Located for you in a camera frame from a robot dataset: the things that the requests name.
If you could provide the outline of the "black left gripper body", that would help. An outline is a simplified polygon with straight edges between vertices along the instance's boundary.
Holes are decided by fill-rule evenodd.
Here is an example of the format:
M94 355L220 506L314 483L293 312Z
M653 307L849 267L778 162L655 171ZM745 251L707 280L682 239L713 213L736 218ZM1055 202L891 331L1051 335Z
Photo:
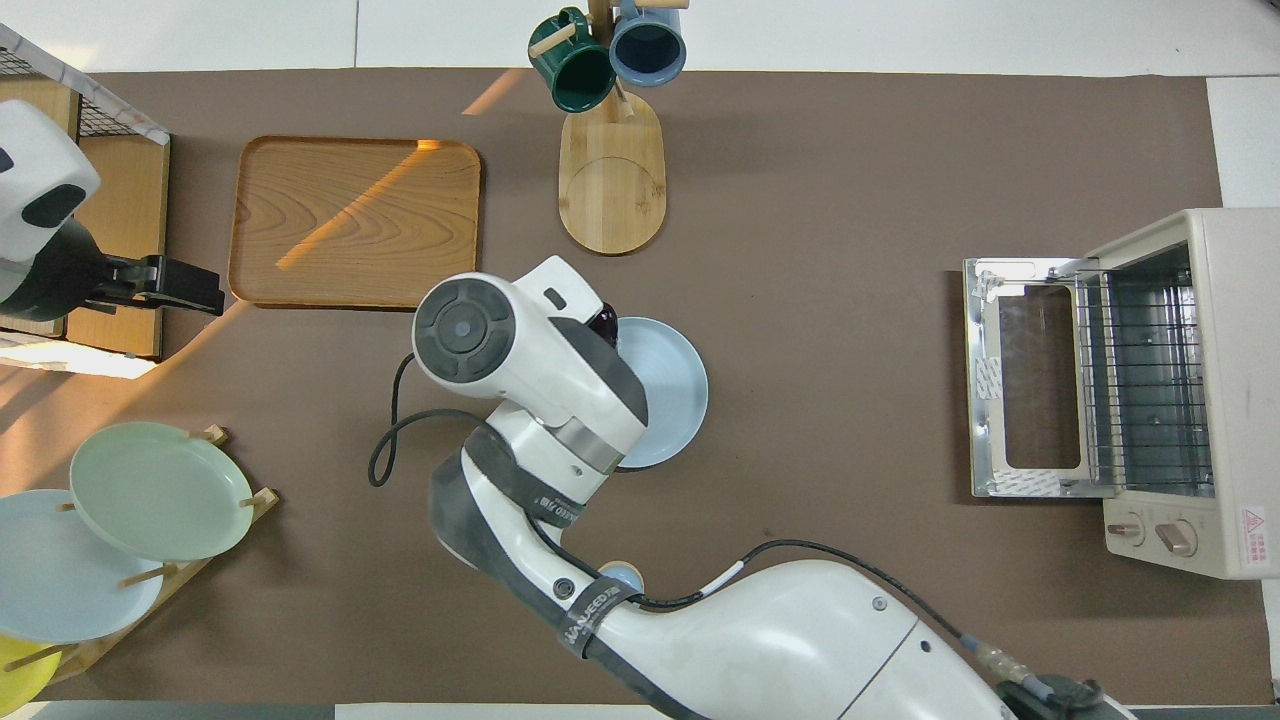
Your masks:
M108 274L99 301L125 307L198 310L196 268L164 255L141 259L106 256Z

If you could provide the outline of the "light blue ridged plate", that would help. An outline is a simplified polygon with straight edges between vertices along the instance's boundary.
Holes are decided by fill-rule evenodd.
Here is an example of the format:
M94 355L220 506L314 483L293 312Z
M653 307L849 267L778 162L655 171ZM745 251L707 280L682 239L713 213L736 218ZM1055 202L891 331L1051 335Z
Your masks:
M701 429L709 379L701 356L672 325L645 316L620 319L617 350L646 396L646 430L618 469L653 468L681 454Z

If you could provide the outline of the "glass oven door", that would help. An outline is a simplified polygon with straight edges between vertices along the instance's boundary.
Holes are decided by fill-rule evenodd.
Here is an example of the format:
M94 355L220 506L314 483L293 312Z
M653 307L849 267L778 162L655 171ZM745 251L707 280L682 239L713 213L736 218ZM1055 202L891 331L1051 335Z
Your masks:
M1094 259L970 258L963 265L972 492L1110 498L1091 409L1085 281Z

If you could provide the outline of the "beige toaster oven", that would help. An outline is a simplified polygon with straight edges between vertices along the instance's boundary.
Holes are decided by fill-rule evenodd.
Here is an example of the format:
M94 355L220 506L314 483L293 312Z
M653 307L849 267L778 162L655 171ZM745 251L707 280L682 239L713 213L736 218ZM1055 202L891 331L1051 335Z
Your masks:
M1108 537L1111 553L1230 580L1280 578L1280 208L1192 209L1089 252L1110 269L1185 243L1199 314L1215 495L1133 489L1103 501L1137 514L1146 542ZM1193 557L1174 557L1158 523L1187 519Z

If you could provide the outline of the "wooden step shelf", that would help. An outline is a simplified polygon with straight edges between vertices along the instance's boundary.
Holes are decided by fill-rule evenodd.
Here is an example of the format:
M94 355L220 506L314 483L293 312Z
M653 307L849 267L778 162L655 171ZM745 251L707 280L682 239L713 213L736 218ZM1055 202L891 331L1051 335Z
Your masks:
M76 219L106 254L142 258L165 250L169 147L122 124L81 94L44 76L0 76L0 101L26 100L50 115L84 151L102 181ZM129 354L163 354L163 314L120 307L114 314L78 309L55 322L0 315L0 331Z

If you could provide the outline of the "rectangular wooden tray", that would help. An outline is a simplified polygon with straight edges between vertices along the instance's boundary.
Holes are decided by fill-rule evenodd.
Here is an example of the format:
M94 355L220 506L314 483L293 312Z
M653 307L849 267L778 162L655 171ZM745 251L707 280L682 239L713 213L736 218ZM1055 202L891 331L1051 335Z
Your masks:
M476 268L481 190L460 141L257 137L239 156L228 284L259 306L410 310Z

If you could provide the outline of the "pale green plate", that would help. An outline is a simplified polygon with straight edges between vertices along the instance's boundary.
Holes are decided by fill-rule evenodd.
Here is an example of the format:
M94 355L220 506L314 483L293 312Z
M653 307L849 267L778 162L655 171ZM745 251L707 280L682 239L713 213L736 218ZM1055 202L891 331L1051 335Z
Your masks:
M109 544L159 562L193 562L238 544L253 496L212 442L155 421L128 421L84 439L70 461L76 512Z

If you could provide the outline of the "wooden plate rack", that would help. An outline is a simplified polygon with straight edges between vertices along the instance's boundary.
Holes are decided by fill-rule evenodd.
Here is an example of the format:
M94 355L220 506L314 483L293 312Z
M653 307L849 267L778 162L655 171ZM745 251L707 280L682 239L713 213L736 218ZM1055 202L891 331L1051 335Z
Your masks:
M205 430L187 430L187 432L191 436L202 437L202 438L212 442L215 446L218 446L224 452L227 452L224 450L224 447L223 447L224 442L227 441L227 432L221 427L212 425L212 427L209 427ZM278 495L273 489L269 489L269 488L255 489L252 486L250 486L250 488L252 489L253 496L250 500L247 500L246 503L248 506L251 506L252 510L253 510L253 523L252 523L252 525L253 525L266 512L269 512L271 509L275 507L275 505L278 503L279 498L278 498ZM77 514L76 509L74 509L74 505L72 502L70 479L68 480L68 487L64 491L69 492L69 495L70 495L70 502L60 505L59 509L61 511L72 511L72 512ZM137 577L127 578L123 582L120 582L120 584L119 584L120 587L129 587L129 585L134 585L137 583L141 583L141 582L143 582L146 579L150 579L150 578L154 578L154 577L159 577L163 580L163 587L160 589L160 593L159 593L159 596L157 596L154 606L137 623L133 623L132 625L129 625L129 626L127 626L127 628L124 628L124 629L122 629L119 632L111 633L110 635L100 637L97 639L84 641L84 642L79 642L79 643L69 643L69 644L50 644L51 646L50 650L46 650L44 652L40 652L40 653L33 653L33 655L28 656L27 659L23 659L20 661L17 661L17 662L13 662L13 664L9 664L9 665L5 666L5 669L6 670L14 670L17 667L20 667L20 666L23 666L26 664L29 664L29 662L35 661L36 659L40 659L40 657L45 656L46 653L52 652L54 650L60 650L61 651L61 661L60 661L60 664L58 666L56 673L52 675L51 680L56 680L56 679L60 679L60 678L64 678L64 676L70 676L70 675L74 675L74 674L78 674L78 673L82 673L82 671L87 670L95 662L97 662L106 652L109 652L115 644L118 644L129 632L132 632L133 629L136 629L141 623L143 623L148 616L151 616L156 610L159 610L184 584L187 584L188 582L191 582L195 578L196 574L198 574L210 561L212 561L218 556L214 556L214 557L210 557L210 559L204 559L204 560L196 560L193 562L159 562L159 561L155 561L155 562L159 562L159 565L160 565L159 569L152 570L152 571L147 571L145 574L140 574Z

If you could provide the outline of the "large pale blue plate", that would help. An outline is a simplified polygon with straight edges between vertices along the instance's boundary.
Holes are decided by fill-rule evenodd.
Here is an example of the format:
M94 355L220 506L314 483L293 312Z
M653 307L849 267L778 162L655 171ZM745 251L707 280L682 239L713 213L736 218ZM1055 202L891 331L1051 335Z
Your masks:
M155 603L159 569L99 538L64 489L0 497L0 634L49 644L97 639L137 623Z

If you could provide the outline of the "wooden mug tree stand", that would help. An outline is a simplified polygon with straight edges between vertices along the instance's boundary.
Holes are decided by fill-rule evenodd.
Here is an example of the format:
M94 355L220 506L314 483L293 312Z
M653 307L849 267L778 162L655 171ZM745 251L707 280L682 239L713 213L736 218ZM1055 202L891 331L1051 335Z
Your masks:
M588 0L582 13L611 56L618 14L614 0ZM589 111L566 113L561 133L559 218L576 242L602 255L639 250L666 219L660 122L630 86L614 73L605 100Z

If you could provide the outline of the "yellow plate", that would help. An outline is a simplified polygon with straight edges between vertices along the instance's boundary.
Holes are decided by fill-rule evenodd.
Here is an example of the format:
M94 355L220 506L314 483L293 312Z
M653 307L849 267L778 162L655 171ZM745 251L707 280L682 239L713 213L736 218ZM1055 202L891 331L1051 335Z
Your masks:
M14 670L5 666L50 648L50 644L0 634L0 717L31 702L49 684L61 661L61 651L54 650Z

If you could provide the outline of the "dark green mug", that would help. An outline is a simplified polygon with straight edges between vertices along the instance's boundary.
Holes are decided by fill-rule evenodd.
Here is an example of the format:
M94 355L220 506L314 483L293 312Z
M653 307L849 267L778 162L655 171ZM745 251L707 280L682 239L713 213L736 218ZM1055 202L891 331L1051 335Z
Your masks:
M593 37L588 17L576 6L562 8L532 31L527 56L562 111L589 111L614 87L609 51Z

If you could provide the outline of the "blue mug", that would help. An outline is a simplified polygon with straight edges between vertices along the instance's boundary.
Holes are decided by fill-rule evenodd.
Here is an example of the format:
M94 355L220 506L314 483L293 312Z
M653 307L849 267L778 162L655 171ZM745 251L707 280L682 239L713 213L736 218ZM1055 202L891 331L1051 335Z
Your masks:
M614 4L618 8L611 42L614 73L637 87L669 83L687 60L680 19L687 0L614 0Z

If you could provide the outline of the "brown table mat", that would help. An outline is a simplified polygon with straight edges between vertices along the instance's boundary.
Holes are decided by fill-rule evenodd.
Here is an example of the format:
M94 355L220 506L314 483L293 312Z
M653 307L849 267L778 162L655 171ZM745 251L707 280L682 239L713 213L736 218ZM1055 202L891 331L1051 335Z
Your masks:
M1134 705L1263 705L1260 585L1111 555L1089 502L970 495L963 284L974 256L1069 256L1221 202L1202 79L686 73L646 92L669 209L627 258L584 252L556 201L563 118L531 70L109 74L173 136L166 247L224 272L244 145L266 135L452 138L483 158L480 266L552 254L623 315L692 341L695 441L611 478L564 538L677 597L776 537L832 544L1039 673ZM399 438L366 480L410 351L407 313L165 315L136 380L0 368L0 493L63 487L116 421L225 425L282 503L45 700L631 705L435 541L429 475L468 424Z

